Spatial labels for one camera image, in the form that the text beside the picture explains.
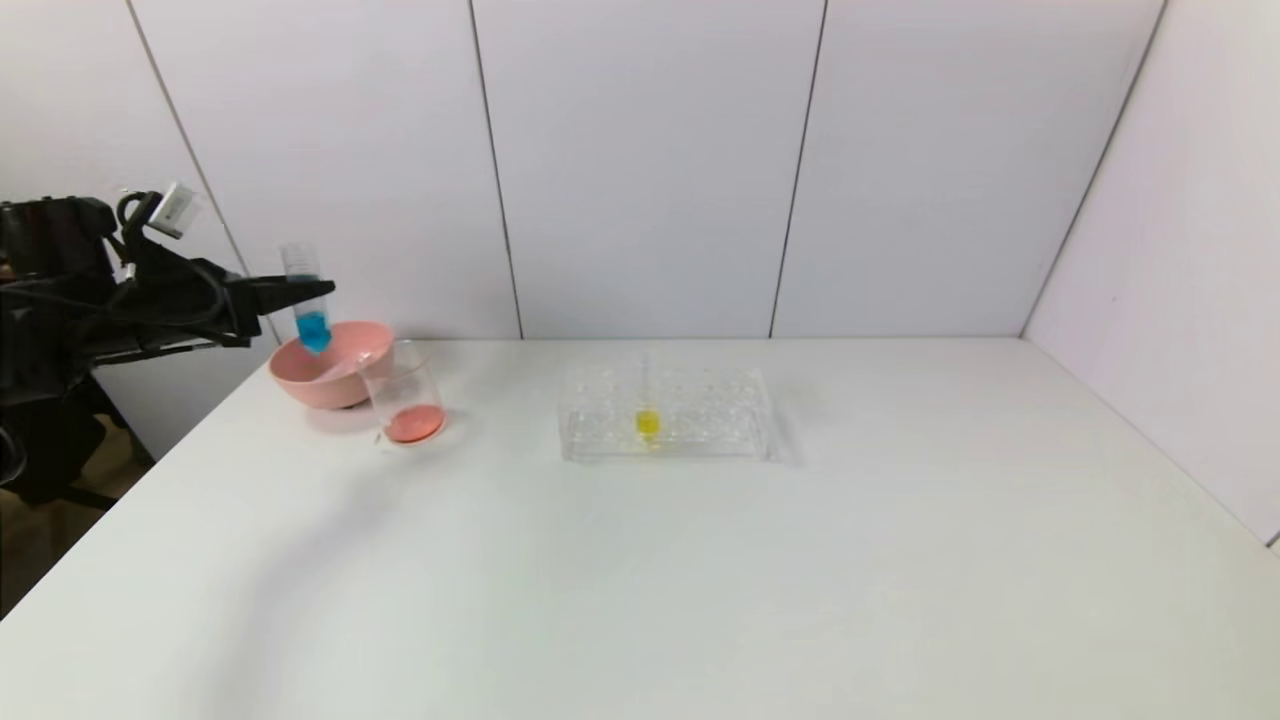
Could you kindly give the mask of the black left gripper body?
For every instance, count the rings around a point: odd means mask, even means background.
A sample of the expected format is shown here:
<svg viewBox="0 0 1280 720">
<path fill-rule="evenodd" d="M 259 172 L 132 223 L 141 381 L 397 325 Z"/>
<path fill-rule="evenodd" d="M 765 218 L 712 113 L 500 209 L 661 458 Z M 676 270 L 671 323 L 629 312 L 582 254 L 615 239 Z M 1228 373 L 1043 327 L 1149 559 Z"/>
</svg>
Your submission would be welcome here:
<svg viewBox="0 0 1280 720">
<path fill-rule="evenodd" d="M 146 327 L 224 347 L 248 347 L 262 333 L 242 277 L 151 240 L 136 250 L 134 315 Z"/>
</svg>

